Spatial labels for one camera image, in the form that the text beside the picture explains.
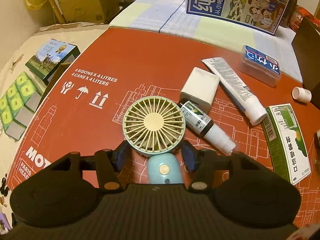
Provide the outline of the blue milk carton box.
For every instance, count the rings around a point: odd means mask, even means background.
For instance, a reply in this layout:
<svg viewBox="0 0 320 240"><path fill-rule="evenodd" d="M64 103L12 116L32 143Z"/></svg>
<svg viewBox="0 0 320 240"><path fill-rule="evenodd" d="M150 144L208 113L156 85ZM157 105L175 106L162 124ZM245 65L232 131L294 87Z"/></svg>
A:
<svg viewBox="0 0 320 240"><path fill-rule="evenodd" d="M274 35L289 0L185 0L186 13L217 18Z"/></svg>

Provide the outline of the green tissue pack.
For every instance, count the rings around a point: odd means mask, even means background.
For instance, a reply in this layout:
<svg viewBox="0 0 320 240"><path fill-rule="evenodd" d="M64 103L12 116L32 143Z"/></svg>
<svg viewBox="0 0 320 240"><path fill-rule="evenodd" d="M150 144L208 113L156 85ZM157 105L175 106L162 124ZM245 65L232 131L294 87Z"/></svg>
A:
<svg viewBox="0 0 320 240"><path fill-rule="evenodd" d="M4 133L18 141L30 124L42 92L26 72L16 78L1 97L1 123Z"/></svg>

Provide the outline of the blue handheld mini fan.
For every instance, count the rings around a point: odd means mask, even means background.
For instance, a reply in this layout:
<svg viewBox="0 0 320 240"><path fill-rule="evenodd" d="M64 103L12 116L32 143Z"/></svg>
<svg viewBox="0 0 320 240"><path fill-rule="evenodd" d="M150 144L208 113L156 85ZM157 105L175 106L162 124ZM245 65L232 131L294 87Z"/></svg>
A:
<svg viewBox="0 0 320 240"><path fill-rule="evenodd" d="M150 184L182 184L180 164L174 155L185 134L180 107L162 96L146 96L128 107L123 133L130 146L147 157Z"/></svg>

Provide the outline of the small white bottle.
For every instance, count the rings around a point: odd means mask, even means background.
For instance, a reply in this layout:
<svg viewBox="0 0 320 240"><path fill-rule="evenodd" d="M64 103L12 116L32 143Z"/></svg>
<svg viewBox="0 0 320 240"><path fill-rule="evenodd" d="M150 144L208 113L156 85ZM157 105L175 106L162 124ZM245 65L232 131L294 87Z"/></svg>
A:
<svg viewBox="0 0 320 240"><path fill-rule="evenodd" d="M292 90L292 97L293 99L302 102L302 103L308 103L312 99L312 94L309 90L302 88L302 87L295 87Z"/></svg>

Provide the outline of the green white spray box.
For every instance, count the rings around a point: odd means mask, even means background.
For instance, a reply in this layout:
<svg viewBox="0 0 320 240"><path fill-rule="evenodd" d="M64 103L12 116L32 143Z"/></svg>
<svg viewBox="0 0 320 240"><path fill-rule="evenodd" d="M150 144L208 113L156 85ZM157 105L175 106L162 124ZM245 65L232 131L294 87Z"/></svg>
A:
<svg viewBox="0 0 320 240"><path fill-rule="evenodd" d="M310 162L300 125L291 104L266 108L261 123L274 172L292 185L311 173Z"/></svg>

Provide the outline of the green landscape box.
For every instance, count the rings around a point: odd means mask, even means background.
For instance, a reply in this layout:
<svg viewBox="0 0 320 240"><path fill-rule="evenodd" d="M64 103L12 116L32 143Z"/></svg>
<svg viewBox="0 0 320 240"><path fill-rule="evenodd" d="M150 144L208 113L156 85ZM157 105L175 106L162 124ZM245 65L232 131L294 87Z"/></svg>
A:
<svg viewBox="0 0 320 240"><path fill-rule="evenodd" d="M76 45L50 39L25 65L47 86L62 63L72 63L79 55Z"/></svg>

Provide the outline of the white cream tube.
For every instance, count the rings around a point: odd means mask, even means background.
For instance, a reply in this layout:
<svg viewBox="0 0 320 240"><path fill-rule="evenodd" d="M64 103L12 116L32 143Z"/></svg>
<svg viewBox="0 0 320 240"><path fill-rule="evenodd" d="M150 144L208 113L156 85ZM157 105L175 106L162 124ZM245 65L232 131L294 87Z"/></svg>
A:
<svg viewBox="0 0 320 240"><path fill-rule="evenodd" d="M260 124L266 118L265 107L225 59L215 57L201 61L213 74L219 77L222 86L244 112L252 126Z"/></svg>

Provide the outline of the checkered table cloth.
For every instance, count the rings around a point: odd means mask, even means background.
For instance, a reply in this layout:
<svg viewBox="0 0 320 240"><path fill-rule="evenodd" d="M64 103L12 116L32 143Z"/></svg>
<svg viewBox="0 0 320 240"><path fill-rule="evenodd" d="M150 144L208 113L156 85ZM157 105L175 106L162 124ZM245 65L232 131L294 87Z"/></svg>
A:
<svg viewBox="0 0 320 240"><path fill-rule="evenodd" d="M185 0L136 0L110 23L111 27L131 28L198 40L240 53L244 45L271 56L280 70L302 81L291 42L295 33L279 27L275 35L215 18L185 12Z"/></svg>

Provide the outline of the red instant rice bowl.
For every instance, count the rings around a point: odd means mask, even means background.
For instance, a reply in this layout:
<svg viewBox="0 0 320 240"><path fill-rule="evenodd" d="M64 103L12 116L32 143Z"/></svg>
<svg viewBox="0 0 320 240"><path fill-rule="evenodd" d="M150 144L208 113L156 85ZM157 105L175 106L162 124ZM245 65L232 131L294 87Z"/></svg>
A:
<svg viewBox="0 0 320 240"><path fill-rule="evenodd" d="M300 6L296 6L289 20L290 28L296 33L304 18L307 18L311 23L319 27L319 20L315 18L310 12Z"/></svg>

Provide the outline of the white rectangular charger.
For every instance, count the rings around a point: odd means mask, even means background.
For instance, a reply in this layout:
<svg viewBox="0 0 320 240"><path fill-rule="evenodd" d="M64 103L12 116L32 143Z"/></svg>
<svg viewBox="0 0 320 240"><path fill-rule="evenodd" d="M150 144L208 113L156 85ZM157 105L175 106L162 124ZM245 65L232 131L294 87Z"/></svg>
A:
<svg viewBox="0 0 320 240"><path fill-rule="evenodd" d="M204 113L208 113L212 107L219 82L220 79L217 75L194 67L180 92L179 101L190 100L196 103Z"/></svg>

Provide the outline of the brown storage box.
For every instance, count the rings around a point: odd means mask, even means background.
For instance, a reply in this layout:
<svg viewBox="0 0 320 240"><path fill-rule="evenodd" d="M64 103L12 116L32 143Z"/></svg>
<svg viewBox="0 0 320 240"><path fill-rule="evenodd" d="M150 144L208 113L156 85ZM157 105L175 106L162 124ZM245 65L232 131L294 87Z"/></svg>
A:
<svg viewBox="0 0 320 240"><path fill-rule="evenodd" d="M310 90L311 102L319 108L320 35L319 27L304 18L292 41L302 75L303 87Z"/></svg>

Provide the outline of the blue dental floss box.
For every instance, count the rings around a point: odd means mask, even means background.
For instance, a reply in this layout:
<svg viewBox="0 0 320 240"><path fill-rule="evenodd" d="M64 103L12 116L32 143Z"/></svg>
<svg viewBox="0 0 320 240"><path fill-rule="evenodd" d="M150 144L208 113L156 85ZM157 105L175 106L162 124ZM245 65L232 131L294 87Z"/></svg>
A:
<svg viewBox="0 0 320 240"><path fill-rule="evenodd" d="M244 74L270 87L276 87L281 79L278 61L248 45L242 47L241 63L238 68Z"/></svg>

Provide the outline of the dark spray bottle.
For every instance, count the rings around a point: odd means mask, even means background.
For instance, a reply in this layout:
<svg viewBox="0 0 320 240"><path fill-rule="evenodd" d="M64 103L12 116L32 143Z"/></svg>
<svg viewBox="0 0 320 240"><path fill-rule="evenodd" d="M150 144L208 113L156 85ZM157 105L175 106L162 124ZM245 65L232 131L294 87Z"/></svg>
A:
<svg viewBox="0 0 320 240"><path fill-rule="evenodd" d="M189 128L225 155L231 155L236 148L235 142L214 123L210 116L190 100L182 99L177 105Z"/></svg>

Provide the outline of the red Motul cardboard sheet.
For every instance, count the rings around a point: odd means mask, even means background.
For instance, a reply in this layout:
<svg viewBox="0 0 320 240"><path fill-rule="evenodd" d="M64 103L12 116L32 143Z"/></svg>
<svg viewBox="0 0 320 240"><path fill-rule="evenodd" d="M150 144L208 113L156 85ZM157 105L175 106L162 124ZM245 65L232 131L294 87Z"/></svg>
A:
<svg viewBox="0 0 320 240"><path fill-rule="evenodd" d="M93 155L116 148L123 140L123 116L133 102L145 96L163 96L178 102L180 90L194 67L223 57L265 106L291 103L309 156L311 174L296 185L302 204L296 226L319 223L319 160L314 135L319 130L319 109L295 102L291 96L301 83L282 74L276 87L239 72L240 54L187 38L149 31L111 28L73 62L38 109L18 148L7 185L18 184L63 155L78 151ZM96 77L114 77L103 86ZM89 103L97 98L102 108ZM263 129L251 126L246 116L218 87L209 116L235 141L238 150L272 169Z"/></svg>

